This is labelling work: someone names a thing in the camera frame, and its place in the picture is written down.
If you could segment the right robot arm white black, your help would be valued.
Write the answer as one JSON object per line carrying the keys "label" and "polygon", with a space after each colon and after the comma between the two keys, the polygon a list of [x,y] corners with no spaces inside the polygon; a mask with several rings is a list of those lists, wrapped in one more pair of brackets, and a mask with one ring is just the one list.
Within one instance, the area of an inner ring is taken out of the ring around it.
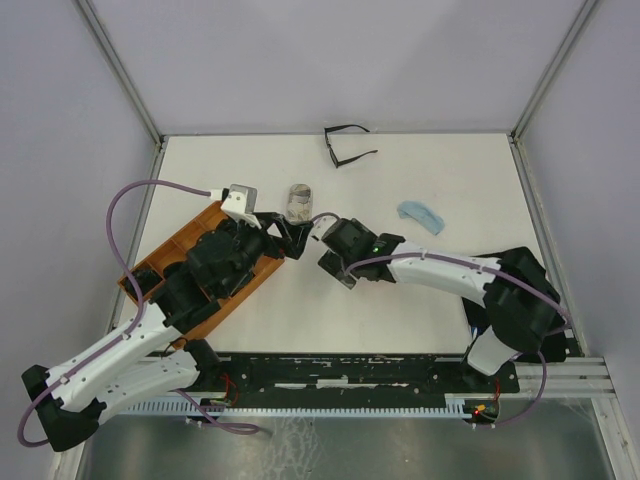
{"label": "right robot arm white black", "polygon": [[504,363],[538,354],[547,338],[570,325],[544,267],[526,247],[485,256],[439,253],[399,235],[377,235],[356,219],[330,217],[316,220],[311,236],[327,248],[319,266],[347,288],[367,280],[462,298],[475,332],[458,368],[469,390],[483,390]]}

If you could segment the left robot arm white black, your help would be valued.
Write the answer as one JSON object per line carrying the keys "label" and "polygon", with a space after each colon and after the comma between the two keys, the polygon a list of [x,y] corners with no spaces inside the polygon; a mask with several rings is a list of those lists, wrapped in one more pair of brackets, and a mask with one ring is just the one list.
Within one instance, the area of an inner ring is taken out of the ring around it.
{"label": "left robot arm white black", "polygon": [[300,258],[313,226],[274,212],[255,218],[204,210],[122,279],[139,302],[133,319],[66,362],[22,373],[44,444],[67,451],[140,401],[219,383],[212,348],[193,332],[211,331],[284,259]]}

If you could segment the light blue cleaning cloth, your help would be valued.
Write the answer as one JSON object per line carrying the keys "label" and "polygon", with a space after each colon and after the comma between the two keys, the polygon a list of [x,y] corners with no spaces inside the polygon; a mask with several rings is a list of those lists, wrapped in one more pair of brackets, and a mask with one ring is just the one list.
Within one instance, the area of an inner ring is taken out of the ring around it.
{"label": "light blue cleaning cloth", "polygon": [[444,220],[421,202],[403,201],[396,211],[401,219],[412,219],[432,235],[439,235],[445,228]]}

